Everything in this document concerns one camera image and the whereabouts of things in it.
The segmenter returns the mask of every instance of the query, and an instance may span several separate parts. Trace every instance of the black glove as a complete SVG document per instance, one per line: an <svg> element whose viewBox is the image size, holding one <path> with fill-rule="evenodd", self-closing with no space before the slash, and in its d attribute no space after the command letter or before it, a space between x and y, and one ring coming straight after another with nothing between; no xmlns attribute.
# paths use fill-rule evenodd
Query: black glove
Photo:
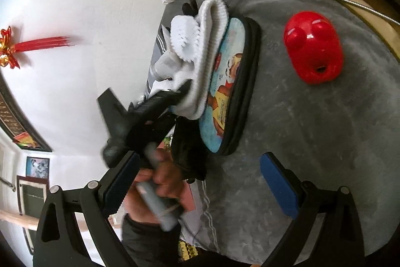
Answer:
<svg viewBox="0 0 400 267"><path fill-rule="evenodd" d="M188 3L182 5L183 15L190 15L195 17L199 14L199 8L197 7L196 0L189 0Z"/></svg>

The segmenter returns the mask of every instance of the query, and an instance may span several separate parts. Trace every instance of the human hand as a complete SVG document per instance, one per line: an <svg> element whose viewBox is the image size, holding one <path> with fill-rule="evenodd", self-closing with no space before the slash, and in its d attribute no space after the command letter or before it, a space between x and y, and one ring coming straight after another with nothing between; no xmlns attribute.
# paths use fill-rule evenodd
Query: human hand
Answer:
<svg viewBox="0 0 400 267"><path fill-rule="evenodd" d="M159 185L156 193L160 197L179 198L184 188L181 170L174 165L171 154L158 148L154 155L159 160L157 170L140 169L124 200L129 217L139 223L159 224L159 221L143 201L136 183L153 179Z"/></svg>

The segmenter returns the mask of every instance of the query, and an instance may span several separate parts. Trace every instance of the picture frame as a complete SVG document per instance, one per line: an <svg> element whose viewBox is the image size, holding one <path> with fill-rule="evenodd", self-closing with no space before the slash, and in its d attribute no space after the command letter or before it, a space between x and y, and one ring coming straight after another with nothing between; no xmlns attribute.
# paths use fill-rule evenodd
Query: picture frame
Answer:
<svg viewBox="0 0 400 267"><path fill-rule="evenodd" d="M52 152L18 107L0 70L0 127L22 150Z"/></svg>
<svg viewBox="0 0 400 267"><path fill-rule="evenodd" d="M49 179L49 158L26 158L25 175L34 178Z"/></svg>
<svg viewBox="0 0 400 267"><path fill-rule="evenodd" d="M40 194L40 196L29 194L24 192L27 187L31 187L31 189L36 189L36 191ZM40 205L43 202L45 204L47 192L49 191L49 180L43 178L33 178L33 177L24 177L24 176L17 176L17 199L18 199L18 210L19 214L22 215L29 215L29 207L25 202L24 198L27 196L32 196ZM41 207L37 207L36 209L36 218L40 217ZM35 244L35 236L36 231L27 230L26 228L22 228L23 234L25 237L25 241L29 250L29 253L33 255L34 252L34 244Z"/></svg>

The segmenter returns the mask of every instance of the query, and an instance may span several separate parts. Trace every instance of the blue gripper pad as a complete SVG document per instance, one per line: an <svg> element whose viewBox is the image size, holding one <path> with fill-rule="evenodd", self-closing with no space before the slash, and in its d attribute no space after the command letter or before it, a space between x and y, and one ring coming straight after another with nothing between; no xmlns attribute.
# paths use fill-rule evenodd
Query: blue gripper pad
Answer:
<svg viewBox="0 0 400 267"><path fill-rule="evenodd" d="M299 179L270 152L261 156L260 169L283 213L296 219L301 196Z"/></svg>

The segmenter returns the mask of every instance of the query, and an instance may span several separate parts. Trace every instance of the gray carpet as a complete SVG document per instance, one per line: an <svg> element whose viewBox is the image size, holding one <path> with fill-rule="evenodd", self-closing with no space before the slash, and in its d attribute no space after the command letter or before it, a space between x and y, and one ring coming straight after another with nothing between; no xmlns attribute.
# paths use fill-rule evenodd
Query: gray carpet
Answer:
<svg viewBox="0 0 400 267"><path fill-rule="evenodd" d="M162 23L181 13L178 0ZM207 163L199 183L203 207L197 238L230 258L262 263L289 223L261 176L259 157L272 151L300 180L319 188L348 186L355 198L365 253L384 245L400 221L400 72L396 59L364 23L333 0L224 0L231 13L262 29L257 80L237 151ZM283 30L312 10L336 27L345 55L333 82L310 86L293 69ZM314 237L303 251L310 253Z"/></svg>

